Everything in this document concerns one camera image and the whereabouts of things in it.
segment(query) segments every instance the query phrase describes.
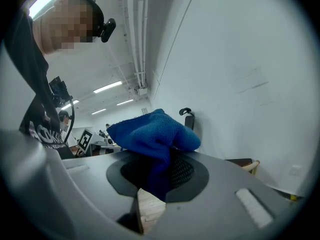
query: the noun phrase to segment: black office chair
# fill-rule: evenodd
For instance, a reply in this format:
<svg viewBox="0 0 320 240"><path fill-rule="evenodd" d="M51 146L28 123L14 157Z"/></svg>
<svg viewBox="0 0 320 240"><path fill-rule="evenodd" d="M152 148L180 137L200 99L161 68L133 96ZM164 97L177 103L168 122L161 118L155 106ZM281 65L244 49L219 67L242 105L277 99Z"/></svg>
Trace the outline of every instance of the black office chair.
<svg viewBox="0 0 320 240"><path fill-rule="evenodd" d="M184 115L184 114L190 114L187 115L184 119L184 125L188 128L190 128L191 130L194 130L194 126L195 126L195 115L193 113L191 113L191 109L188 107L185 107L183 109L180 109L179 114L180 116Z"/></svg>

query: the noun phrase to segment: blue cloth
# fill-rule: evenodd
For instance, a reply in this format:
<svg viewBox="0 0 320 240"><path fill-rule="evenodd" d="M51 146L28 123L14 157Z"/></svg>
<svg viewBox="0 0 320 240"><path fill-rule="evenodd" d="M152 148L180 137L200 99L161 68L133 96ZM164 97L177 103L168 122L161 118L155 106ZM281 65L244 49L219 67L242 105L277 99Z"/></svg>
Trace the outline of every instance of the blue cloth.
<svg viewBox="0 0 320 240"><path fill-rule="evenodd" d="M113 124L107 131L120 147L154 158L145 190L163 201L170 190L167 174L170 148L194 151L201 144L190 128L172 119L162 109Z"/></svg>

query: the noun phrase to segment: ear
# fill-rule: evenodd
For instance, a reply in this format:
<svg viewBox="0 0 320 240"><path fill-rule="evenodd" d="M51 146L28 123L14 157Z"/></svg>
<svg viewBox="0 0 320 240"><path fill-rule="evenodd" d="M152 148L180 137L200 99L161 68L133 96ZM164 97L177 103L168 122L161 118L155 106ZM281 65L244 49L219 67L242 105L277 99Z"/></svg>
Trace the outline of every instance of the ear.
<svg viewBox="0 0 320 240"><path fill-rule="evenodd" d="M53 2L53 6L61 5L64 1L66 1L66 0L55 0L55 1Z"/></svg>

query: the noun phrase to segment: textured fabric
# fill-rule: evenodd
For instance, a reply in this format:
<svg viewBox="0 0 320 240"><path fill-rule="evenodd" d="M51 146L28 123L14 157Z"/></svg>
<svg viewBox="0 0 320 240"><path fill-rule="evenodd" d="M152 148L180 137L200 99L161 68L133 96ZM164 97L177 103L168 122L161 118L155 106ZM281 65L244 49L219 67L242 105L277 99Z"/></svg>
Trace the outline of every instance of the textured fabric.
<svg viewBox="0 0 320 240"><path fill-rule="evenodd" d="M108 128L108 133L120 147L154 158L146 180L146 191L165 200L170 190L168 167L170 148L194 151L200 139L194 132L165 114L162 109L125 120Z"/></svg>

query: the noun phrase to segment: wall outlet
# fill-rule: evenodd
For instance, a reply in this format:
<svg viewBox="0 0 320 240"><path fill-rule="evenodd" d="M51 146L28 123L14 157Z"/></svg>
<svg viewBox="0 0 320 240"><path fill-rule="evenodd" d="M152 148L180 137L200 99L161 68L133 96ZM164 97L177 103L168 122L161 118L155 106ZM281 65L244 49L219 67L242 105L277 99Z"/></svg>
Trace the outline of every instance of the wall outlet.
<svg viewBox="0 0 320 240"><path fill-rule="evenodd" d="M301 174L301 166L300 165L292 165L290 171L289 171L289 175L292 176L299 176Z"/></svg>

